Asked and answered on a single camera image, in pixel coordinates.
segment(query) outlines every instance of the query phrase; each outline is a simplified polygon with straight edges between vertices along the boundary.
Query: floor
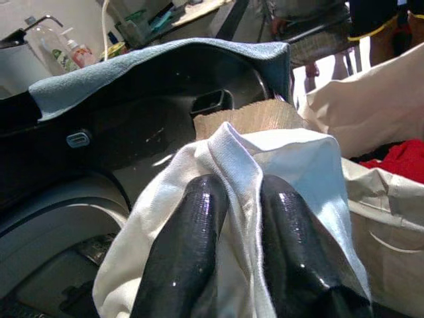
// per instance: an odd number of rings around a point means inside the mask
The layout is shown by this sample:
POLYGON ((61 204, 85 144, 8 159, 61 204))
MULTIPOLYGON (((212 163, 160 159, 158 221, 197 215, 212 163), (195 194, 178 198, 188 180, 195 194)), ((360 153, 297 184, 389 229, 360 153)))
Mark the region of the floor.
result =
MULTIPOLYGON (((364 38, 360 41, 362 71, 366 71, 370 69, 370 61, 368 58, 369 54, 370 54, 370 39, 364 38)), ((352 61, 353 70, 356 73, 356 63, 355 63, 354 52, 350 53, 350 59, 352 61)), ((327 56, 326 58, 318 60, 317 65, 319 68, 320 75, 315 78, 315 85, 316 85, 316 88, 320 88, 326 85, 329 81, 331 81, 331 77, 332 77, 333 69, 335 65, 335 57, 327 56)), ((305 67, 296 68, 294 70, 294 76, 295 76, 295 85, 294 85, 293 100, 295 101, 295 103, 298 101, 299 103, 302 104, 305 101, 305 79, 306 79, 305 67)))

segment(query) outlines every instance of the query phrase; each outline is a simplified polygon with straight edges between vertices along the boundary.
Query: beige laundry bag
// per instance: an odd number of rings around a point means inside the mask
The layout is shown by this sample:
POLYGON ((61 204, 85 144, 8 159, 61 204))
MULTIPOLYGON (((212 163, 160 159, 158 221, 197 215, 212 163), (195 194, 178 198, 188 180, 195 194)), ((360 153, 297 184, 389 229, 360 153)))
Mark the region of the beige laundry bag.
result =
MULTIPOLYGON (((333 135, 344 158, 424 140, 424 44, 307 96, 299 114, 333 135)), ((424 317, 424 184, 343 159, 356 251, 373 300, 424 317)))

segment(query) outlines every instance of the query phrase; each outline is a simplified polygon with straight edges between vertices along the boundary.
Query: blue microfiber cloth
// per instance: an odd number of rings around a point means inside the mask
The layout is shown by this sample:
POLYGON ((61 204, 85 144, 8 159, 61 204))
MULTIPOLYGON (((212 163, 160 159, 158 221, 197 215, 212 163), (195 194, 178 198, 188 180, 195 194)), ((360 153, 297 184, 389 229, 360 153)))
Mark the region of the blue microfiber cloth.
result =
POLYGON ((32 84, 28 91, 41 109, 40 121, 65 113, 134 66, 188 44, 210 44, 245 56, 261 73, 268 86, 288 100, 290 57, 287 44, 281 42, 245 44, 214 38, 189 38, 137 50, 106 62, 62 76, 42 79, 32 84))

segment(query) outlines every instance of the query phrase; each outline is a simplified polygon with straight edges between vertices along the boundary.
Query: red cloth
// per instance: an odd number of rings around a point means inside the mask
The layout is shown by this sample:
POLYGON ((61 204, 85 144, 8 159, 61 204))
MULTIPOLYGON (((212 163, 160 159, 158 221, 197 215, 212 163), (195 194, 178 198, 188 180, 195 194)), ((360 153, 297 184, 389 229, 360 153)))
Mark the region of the red cloth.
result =
POLYGON ((367 168, 381 168, 424 184, 424 142, 415 139, 405 141, 391 147, 383 161, 371 160, 360 164, 367 168))

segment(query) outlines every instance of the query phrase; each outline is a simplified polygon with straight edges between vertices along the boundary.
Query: white towel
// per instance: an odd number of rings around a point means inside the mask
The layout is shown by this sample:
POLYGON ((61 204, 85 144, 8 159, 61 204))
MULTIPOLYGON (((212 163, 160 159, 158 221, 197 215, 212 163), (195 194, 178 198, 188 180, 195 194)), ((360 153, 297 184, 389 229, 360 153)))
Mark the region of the white towel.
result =
POLYGON ((187 183, 203 174, 218 175, 230 201, 218 244, 220 317, 275 317, 262 270, 259 193, 264 174, 285 179, 303 196, 340 244, 369 297, 366 272, 352 245, 336 140, 305 129, 241 136, 223 123, 208 140, 183 147, 141 193, 97 274, 93 298, 100 316, 129 316, 154 239, 187 183))

